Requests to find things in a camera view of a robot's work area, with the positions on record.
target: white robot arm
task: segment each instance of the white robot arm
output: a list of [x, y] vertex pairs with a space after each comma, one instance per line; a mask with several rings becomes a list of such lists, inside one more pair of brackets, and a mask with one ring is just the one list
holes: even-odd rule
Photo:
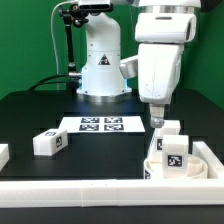
[[86, 30], [87, 62], [82, 68], [78, 97], [94, 102], [114, 102], [131, 92], [120, 72], [120, 27], [104, 12], [126, 0], [73, 0], [73, 25]]
[[[142, 102], [150, 104], [151, 126], [164, 124], [164, 108], [171, 101], [181, 68], [184, 43], [196, 33], [195, 8], [200, 0], [139, 0], [141, 7], [135, 39], [141, 42], [138, 52], [138, 83]], [[125, 78], [134, 76], [136, 58], [122, 61], [120, 70]]]

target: black table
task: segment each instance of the black table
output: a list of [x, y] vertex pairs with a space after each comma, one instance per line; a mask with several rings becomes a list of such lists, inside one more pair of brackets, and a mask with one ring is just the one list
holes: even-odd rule
[[[146, 132], [71, 134], [69, 146], [55, 156], [34, 156], [32, 138], [49, 128], [57, 128], [64, 116], [140, 116]], [[205, 141], [224, 161], [222, 109], [196, 91], [178, 89], [171, 105], [166, 108], [165, 117], [181, 121], [181, 134], [190, 136], [190, 145], [192, 141]], [[126, 101], [103, 105], [78, 101], [66, 91], [11, 93], [0, 101], [0, 143], [8, 143], [10, 148], [10, 161], [1, 171], [0, 180], [142, 178], [141, 166], [153, 134], [149, 121], [148, 105], [139, 101], [135, 91]], [[90, 154], [90, 145], [98, 151], [91, 150]], [[122, 147], [129, 150], [122, 152]], [[128, 162], [121, 166], [123, 156]], [[85, 161], [93, 157], [95, 162], [90, 164], [91, 169], [84, 168], [89, 164]], [[102, 163], [104, 158], [107, 158], [106, 163]], [[65, 165], [74, 160], [72, 169]], [[224, 206], [15, 208], [0, 209], [0, 222], [222, 223], [223, 209]]]

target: block with marker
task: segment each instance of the block with marker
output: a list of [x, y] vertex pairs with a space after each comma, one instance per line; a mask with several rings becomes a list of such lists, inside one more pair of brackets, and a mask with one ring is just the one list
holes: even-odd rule
[[156, 128], [149, 147], [148, 159], [151, 162], [162, 162], [162, 144], [164, 135], [178, 135], [180, 122], [177, 120], [165, 120], [162, 128]]
[[33, 138], [34, 155], [52, 156], [68, 145], [65, 129], [49, 129]]
[[164, 178], [187, 177], [188, 148], [187, 135], [164, 135], [162, 150]]

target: printed marker sheet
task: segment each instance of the printed marker sheet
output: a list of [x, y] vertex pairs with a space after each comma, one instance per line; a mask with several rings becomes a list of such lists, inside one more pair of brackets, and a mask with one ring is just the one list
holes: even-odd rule
[[64, 117], [59, 129], [68, 133], [145, 132], [139, 116]]

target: black cable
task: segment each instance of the black cable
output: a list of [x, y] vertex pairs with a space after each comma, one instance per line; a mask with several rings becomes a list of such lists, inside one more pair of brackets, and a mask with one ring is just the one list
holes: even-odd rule
[[61, 78], [61, 77], [69, 77], [69, 75], [68, 75], [68, 74], [52, 75], [52, 76], [49, 76], [49, 77], [47, 77], [47, 78], [44, 78], [44, 79], [40, 80], [40, 81], [37, 82], [36, 84], [38, 84], [38, 83], [43, 83], [43, 82], [46, 82], [46, 81], [51, 80], [51, 79]]
[[59, 84], [59, 83], [67, 83], [67, 81], [37, 83], [34, 86], [30, 87], [28, 89], [28, 91], [34, 91], [38, 86], [50, 85], [50, 84]]

